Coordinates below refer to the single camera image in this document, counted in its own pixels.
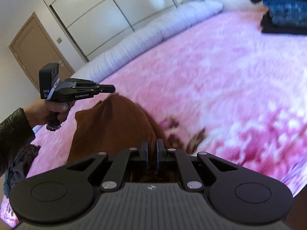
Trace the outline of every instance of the white wall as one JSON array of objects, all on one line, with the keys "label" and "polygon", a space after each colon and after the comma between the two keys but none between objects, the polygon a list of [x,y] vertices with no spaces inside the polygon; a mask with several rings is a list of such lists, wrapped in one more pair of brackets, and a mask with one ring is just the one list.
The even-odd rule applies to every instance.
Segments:
[{"label": "white wall", "polygon": [[0,122],[39,97],[8,47],[33,12],[71,67],[77,71],[85,64],[43,0],[0,0]]},{"label": "white wall", "polygon": [[0,48],[0,122],[19,107],[27,107],[39,93],[8,47]]}]

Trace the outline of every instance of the jacket sleeve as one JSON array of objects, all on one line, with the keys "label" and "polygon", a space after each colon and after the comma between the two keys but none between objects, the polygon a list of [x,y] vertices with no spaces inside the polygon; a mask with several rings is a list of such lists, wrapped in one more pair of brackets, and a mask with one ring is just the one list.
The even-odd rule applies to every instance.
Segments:
[{"label": "jacket sleeve", "polygon": [[35,134],[21,108],[0,124],[0,176],[34,139]]}]

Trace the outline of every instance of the human hand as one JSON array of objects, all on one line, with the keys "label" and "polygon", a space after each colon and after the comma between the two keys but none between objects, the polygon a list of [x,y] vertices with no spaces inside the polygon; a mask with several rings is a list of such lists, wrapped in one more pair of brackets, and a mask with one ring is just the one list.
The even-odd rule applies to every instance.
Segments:
[{"label": "human hand", "polygon": [[24,109],[26,118],[31,128],[37,125],[47,124],[47,116],[50,112],[57,112],[58,120],[62,123],[67,119],[68,113],[74,102],[56,103],[48,100],[38,99],[31,106]]}]

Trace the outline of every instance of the wooden door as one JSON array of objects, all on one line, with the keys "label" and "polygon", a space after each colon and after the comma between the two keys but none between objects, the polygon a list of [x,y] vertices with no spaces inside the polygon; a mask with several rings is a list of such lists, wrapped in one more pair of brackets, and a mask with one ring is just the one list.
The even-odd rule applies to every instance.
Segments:
[{"label": "wooden door", "polygon": [[35,13],[28,19],[10,45],[19,65],[39,90],[39,70],[50,62],[59,63],[59,78],[69,78],[73,69],[58,50]]}]

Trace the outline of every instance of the blue folded clothing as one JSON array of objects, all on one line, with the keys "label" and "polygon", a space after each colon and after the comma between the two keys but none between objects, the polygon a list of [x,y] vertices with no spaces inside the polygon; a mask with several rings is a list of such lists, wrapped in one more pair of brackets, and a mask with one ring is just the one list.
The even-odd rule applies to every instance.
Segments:
[{"label": "blue folded clothing", "polygon": [[307,2],[299,0],[264,0],[276,26],[307,27]]}]

